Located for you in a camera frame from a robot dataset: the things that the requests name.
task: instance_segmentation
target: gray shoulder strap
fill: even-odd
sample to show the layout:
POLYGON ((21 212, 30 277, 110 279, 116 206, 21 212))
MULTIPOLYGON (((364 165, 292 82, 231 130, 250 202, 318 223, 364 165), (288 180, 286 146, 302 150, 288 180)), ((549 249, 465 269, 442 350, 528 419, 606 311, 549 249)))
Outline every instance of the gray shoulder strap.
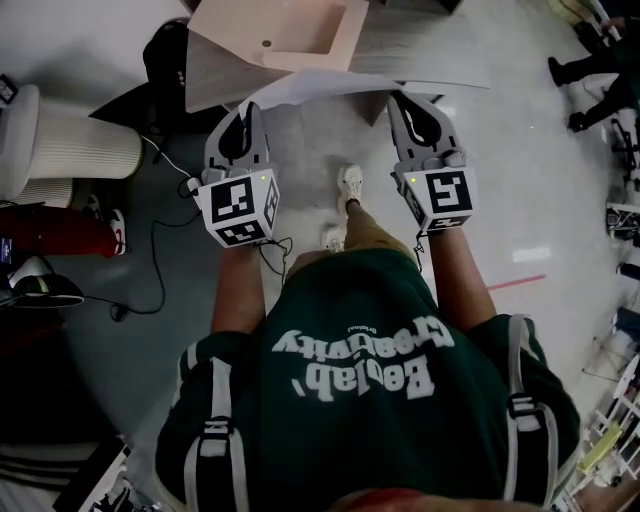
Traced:
POLYGON ((247 472, 240 432, 231 421, 231 366, 218 358, 211 359, 211 419, 202 434, 193 441, 184 465, 184 489, 188 512, 198 512, 197 467, 201 457, 224 458, 229 450, 236 512, 249 512, 247 472))
POLYGON ((547 485, 543 508, 549 508, 556 488, 558 474, 558 429, 551 409, 527 395, 522 383, 520 349, 529 343, 529 328, 523 315, 513 315, 509 320, 509 402, 507 404, 507 432, 509 455, 503 499, 512 501, 518 485, 518 467, 526 461, 518 460, 520 434, 542 428, 539 414, 544 417, 544 427, 549 440, 547 450, 547 485))

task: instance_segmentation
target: khaki pants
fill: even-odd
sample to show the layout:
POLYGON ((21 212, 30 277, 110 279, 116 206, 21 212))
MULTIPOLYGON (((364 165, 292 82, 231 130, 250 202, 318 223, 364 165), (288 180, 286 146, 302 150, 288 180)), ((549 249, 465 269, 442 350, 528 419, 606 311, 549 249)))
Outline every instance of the khaki pants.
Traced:
MULTIPOLYGON (((409 248, 400 240, 395 239, 384 229, 382 229, 373 217, 364 211, 357 203, 349 205, 349 220, 347 221, 347 236, 344 240, 345 251, 359 251, 361 249, 393 249, 408 256, 415 262, 415 256, 409 248)), ((302 267, 315 261, 331 256, 333 253, 328 250, 311 251, 301 254, 296 259, 293 267, 287 274, 289 279, 302 267)))

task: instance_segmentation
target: shoe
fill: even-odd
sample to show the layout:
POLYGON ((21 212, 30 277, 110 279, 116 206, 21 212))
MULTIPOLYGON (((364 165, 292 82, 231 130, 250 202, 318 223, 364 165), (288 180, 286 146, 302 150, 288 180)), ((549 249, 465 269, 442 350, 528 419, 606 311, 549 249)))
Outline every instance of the shoe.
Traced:
POLYGON ((87 205, 82 209, 83 213, 89 217, 95 217, 102 222, 102 210, 100 209, 100 201, 98 196, 91 194, 87 200, 87 205))
POLYGON ((344 229, 338 226, 329 226, 322 233, 322 246, 333 253, 344 251, 344 229))
POLYGON ((124 217, 122 212, 117 208, 113 209, 109 213, 109 226, 113 230, 113 234, 116 235, 118 241, 114 255, 121 256, 127 250, 127 236, 124 226, 124 217))
POLYGON ((359 165, 348 165, 340 169, 338 173, 338 188, 340 189, 338 211, 347 217, 347 202, 349 199, 355 199, 358 203, 361 202, 362 169, 360 169, 359 165))
POLYGON ((588 127, 584 122, 585 115, 582 112, 576 112, 575 114, 571 114, 569 116, 569 129, 573 133, 578 133, 583 130, 586 130, 588 127))
POLYGON ((556 84, 557 87, 565 85, 566 82, 563 76, 564 73, 562 64, 560 64, 555 57, 549 57, 547 59, 547 63, 549 64, 549 72, 551 73, 553 83, 556 84))

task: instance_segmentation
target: red pants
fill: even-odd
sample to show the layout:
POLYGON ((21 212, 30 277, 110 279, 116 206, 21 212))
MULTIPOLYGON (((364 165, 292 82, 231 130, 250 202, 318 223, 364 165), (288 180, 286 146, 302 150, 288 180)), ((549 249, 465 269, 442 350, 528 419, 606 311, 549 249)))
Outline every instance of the red pants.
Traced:
POLYGON ((105 222, 69 208, 0 208, 0 237, 13 240, 13 251, 27 255, 115 255, 118 241, 105 222))

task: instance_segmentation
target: black plastic buckle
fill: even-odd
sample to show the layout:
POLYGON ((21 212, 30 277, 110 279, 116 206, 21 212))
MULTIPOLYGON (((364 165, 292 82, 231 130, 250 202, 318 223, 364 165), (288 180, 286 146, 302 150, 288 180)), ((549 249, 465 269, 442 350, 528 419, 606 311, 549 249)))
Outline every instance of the black plastic buckle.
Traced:
POLYGON ((217 439, 227 441, 235 429, 233 420, 228 416, 216 416, 204 422, 202 429, 203 440, 217 439))
POLYGON ((538 402, 536 402, 531 395, 527 395, 526 393, 514 393, 507 399, 507 409, 509 411, 509 416, 511 416, 514 420, 516 418, 522 418, 524 416, 535 416, 536 410, 538 408, 538 402), (517 411, 516 405, 522 406, 530 405, 531 407, 527 407, 524 410, 517 411))

